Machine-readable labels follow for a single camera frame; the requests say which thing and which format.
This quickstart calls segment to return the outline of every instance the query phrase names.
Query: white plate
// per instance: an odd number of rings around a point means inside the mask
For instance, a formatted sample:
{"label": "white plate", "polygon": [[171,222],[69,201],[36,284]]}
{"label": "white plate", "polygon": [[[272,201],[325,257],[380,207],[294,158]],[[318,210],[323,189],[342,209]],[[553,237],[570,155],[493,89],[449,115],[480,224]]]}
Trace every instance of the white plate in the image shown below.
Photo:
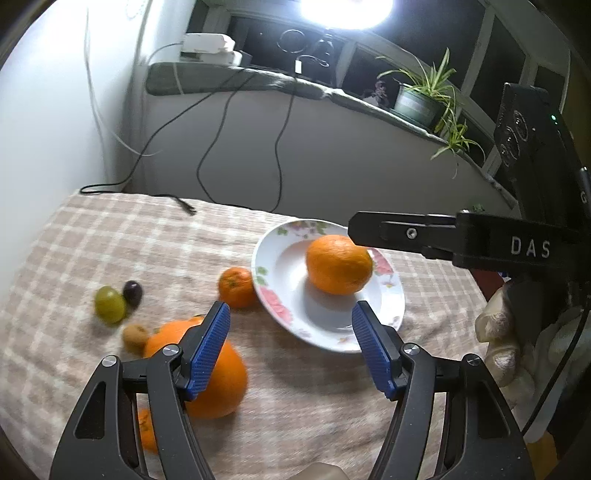
{"label": "white plate", "polygon": [[359,292],[330,295],[308,280],[306,250],[322,235],[347,235],[347,229],[320,220],[294,220],[269,230],[252,254],[255,290],[273,318],[296,337],[326,350],[358,353],[351,310],[367,300],[379,321],[396,330],[404,314],[404,292],[398,274],[377,249],[369,248],[374,273]]}

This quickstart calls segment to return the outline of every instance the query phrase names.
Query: orange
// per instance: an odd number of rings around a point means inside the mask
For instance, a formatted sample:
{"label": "orange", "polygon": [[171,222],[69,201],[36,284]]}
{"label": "orange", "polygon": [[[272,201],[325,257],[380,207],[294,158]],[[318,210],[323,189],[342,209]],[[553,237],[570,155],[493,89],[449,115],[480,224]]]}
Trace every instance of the orange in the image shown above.
{"label": "orange", "polygon": [[[185,332],[200,325],[203,317],[168,322],[152,335],[144,347],[144,358],[148,358],[163,346],[179,343]],[[185,402],[187,413],[198,419],[217,419],[235,412],[246,393],[248,374],[240,355],[227,340],[213,367],[207,388],[191,402]]]}
{"label": "orange", "polygon": [[348,236],[325,235],[306,251],[308,278],[314,286],[334,295],[350,295],[369,281],[374,262],[367,249]]}
{"label": "orange", "polygon": [[244,309],[256,302],[255,286],[250,271],[242,267],[228,268],[217,283],[220,300],[233,309]]}
{"label": "orange", "polygon": [[149,409],[145,408],[138,412],[139,438],[142,441],[142,447],[150,452],[158,453],[156,447],[156,435],[154,435],[154,426],[152,425],[152,415]]}

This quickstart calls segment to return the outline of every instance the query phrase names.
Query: bright light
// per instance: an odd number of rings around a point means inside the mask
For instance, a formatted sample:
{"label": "bright light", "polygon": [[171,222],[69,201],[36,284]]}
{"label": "bright light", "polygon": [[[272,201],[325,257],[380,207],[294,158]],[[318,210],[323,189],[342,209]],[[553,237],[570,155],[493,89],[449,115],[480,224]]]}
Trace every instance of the bright light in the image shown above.
{"label": "bright light", "polygon": [[393,4],[393,0],[301,0],[301,13],[326,28],[362,30],[383,22]]}

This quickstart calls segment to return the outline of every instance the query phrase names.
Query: blue textured pad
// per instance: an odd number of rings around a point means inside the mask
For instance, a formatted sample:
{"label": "blue textured pad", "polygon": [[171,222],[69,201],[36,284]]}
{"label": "blue textured pad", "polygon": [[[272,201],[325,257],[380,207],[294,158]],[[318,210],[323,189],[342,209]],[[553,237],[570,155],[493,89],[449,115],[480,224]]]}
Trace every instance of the blue textured pad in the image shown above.
{"label": "blue textured pad", "polygon": [[222,345],[230,331],[230,308],[224,304],[213,319],[191,362],[191,380],[187,386],[187,398],[194,400],[206,389],[213,367],[216,365]]}
{"label": "blue textured pad", "polygon": [[359,305],[353,307],[352,323],[353,331],[361,347],[361,353],[374,379],[375,388],[380,392],[384,392],[386,398],[392,400],[396,387],[392,382],[390,357],[382,346],[382,342],[380,342],[367,315]]}

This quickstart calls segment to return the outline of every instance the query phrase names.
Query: green flower pot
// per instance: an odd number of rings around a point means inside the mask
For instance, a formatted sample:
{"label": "green flower pot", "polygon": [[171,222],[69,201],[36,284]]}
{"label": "green flower pot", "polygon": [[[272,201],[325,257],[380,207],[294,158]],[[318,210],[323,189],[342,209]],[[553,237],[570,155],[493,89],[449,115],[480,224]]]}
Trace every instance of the green flower pot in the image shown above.
{"label": "green flower pot", "polygon": [[445,110],[445,104],[420,92],[409,91],[405,87],[401,87],[392,113],[433,132]]}

